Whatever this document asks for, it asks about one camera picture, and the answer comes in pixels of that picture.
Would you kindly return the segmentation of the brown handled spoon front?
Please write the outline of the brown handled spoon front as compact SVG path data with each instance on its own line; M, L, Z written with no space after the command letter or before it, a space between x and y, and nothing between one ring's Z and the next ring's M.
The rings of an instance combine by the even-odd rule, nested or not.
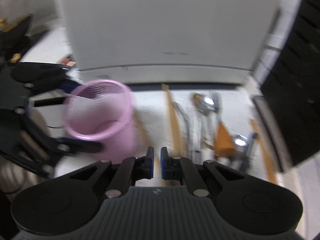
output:
M221 119L221 100L218 92L210 95L194 93L192 102L201 114L201 145L212 150L215 158L231 158L235 153L235 144ZM216 114L217 126L211 128L211 114Z

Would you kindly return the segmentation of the grey green handled peeler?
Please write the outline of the grey green handled peeler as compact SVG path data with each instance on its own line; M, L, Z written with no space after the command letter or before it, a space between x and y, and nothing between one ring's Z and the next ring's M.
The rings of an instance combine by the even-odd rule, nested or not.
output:
M248 140L248 144L247 144L247 148L246 148L246 151L245 151L245 155L243 156L243 158L241 160L241 164L239 166L239 171L240 172L246 173L247 170L249 169L249 167L250 167L250 158L251 158L251 155L252 155L252 153L254 151L254 147L255 147L255 143L257 141L257 138L258 138L258 133L257 132L253 132L251 134L251 137Z

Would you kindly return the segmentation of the flat wooden spatula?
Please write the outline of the flat wooden spatula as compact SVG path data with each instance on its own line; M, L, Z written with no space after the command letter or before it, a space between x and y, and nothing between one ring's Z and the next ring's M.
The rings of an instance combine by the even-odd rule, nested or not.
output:
M274 164L273 164L273 160L271 158L271 156L269 155L264 141L263 141L263 137L261 136L259 129L257 127L257 124L255 123L255 121L253 119L251 119L249 121L251 128L253 129L254 132L258 133L258 144L260 146L261 149L261 154L262 154L262 159L265 165L265 170L266 170L266 174L267 174L267 180L275 185L278 185L278 178L277 178L277 174L276 174L276 170L274 168Z

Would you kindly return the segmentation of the black knife block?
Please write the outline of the black knife block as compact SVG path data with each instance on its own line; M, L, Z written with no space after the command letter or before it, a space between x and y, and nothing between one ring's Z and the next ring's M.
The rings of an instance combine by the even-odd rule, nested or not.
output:
M253 99L281 172L319 151L319 0L301 0L291 32Z

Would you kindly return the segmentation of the white toaster appliance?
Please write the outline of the white toaster appliance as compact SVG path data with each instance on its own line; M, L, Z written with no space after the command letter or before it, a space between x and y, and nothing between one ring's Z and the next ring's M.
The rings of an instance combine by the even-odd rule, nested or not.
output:
M56 0L83 82L241 84L279 0Z

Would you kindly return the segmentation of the pink mesh cup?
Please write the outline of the pink mesh cup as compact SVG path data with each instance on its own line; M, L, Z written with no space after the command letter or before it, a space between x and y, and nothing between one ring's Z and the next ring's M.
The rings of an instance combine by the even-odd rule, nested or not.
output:
M72 90L64 105L68 134L103 145L95 155L97 159L121 163L135 155L134 100L127 85L113 80L89 81Z

